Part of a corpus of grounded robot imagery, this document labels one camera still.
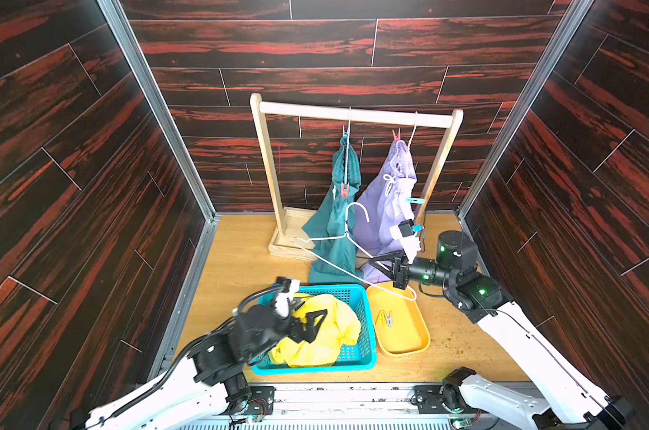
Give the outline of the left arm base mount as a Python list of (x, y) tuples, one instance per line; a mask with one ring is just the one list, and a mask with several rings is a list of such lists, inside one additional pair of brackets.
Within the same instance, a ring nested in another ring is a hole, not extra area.
[(240, 392), (240, 397), (222, 412), (222, 416), (269, 416), (272, 415), (276, 387), (272, 385), (250, 385), (250, 393)]

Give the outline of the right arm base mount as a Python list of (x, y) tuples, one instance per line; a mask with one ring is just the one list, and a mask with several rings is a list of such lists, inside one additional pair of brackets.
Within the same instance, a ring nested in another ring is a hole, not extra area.
[(420, 414), (478, 415), (479, 410), (469, 406), (452, 384), (416, 385), (410, 403)]

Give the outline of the yellow clothespin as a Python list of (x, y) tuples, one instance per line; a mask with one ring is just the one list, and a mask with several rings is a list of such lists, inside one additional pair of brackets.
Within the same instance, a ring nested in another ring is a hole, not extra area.
[(389, 326), (389, 318), (387, 313), (385, 311), (381, 310), (376, 318), (376, 323), (377, 324), (383, 324), (383, 326), (388, 327)]

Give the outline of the green shorts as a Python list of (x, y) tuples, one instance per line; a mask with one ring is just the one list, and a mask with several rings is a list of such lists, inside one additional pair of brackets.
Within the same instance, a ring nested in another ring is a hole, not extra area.
[[(349, 198), (342, 198), (342, 184), (350, 186)], [(349, 139), (340, 139), (340, 149), (333, 155), (331, 186), (315, 215), (304, 225), (303, 231), (309, 238), (336, 237), (344, 233), (346, 207), (355, 202), (356, 194), (362, 185), (358, 156)], [(349, 210), (349, 229), (356, 226), (355, 208)], [(315, 242), (313, 251), (343, 269), (358, 275), (356, 270), (358, 249), (347, 239)], [(309, 282), (314, 285), (357, 283), (335, 268), (315, 258), (311, 265)]]

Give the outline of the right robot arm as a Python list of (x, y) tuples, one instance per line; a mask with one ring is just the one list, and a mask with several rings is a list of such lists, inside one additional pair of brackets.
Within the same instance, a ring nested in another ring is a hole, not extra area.
[(478, 247), (467, 234), (441, 233), (434, 259), (399, 250), (369, 263), (399, 290), (412, 281), (441, 288), (443, 298), (495, 340), (540, 393), (524, 395), (461, 367), (442, 382), (446, 410), (483, 410), (519, 429), (623, 429), (633, 418), (628, 399), (608, 396), (578, 371), (505, 288), (478, 272)]

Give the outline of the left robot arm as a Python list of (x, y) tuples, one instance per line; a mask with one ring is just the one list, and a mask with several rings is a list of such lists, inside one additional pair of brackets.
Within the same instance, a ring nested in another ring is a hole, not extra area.
[(244, 368), (282, 340), (312, 342), (328, 312), (299, 318), (299, 282), (279, 278), (246, 297), (218, 328), (189, 342), (152, 381), (94, 408), (74, 429), (174, 429), (207, 415), (236, 414), (252, 398)]

